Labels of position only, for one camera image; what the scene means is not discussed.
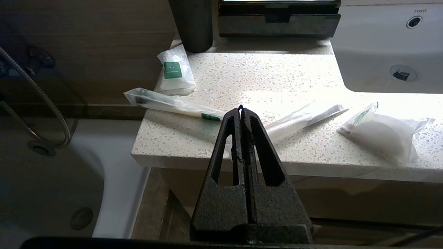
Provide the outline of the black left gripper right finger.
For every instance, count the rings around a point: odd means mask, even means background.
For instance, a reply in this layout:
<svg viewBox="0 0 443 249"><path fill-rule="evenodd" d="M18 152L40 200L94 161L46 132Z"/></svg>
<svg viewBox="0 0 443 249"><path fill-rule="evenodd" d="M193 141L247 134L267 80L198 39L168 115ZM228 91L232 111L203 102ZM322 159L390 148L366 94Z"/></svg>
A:
<svg viewBox="0 0 443 249"><path fill-rule="evenodd" d="M242 109L247 238L255 243L313 244L313 225L288 181L286 170L260 120Z"/></svg>

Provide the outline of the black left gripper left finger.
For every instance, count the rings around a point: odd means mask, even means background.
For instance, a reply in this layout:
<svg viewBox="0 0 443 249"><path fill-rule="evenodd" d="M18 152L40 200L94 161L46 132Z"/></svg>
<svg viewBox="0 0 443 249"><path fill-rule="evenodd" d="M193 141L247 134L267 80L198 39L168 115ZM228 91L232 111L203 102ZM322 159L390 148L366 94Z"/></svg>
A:
<svg viewBox="0 0 443 249"><path fill-rule="evenodd" d="M238 243L240 227L250 222L250 166L243 156L243 106L228 111L221 122L203 185L190 221L190 240ZM232 137L231 186L219 184L226 141Z"/></svg>

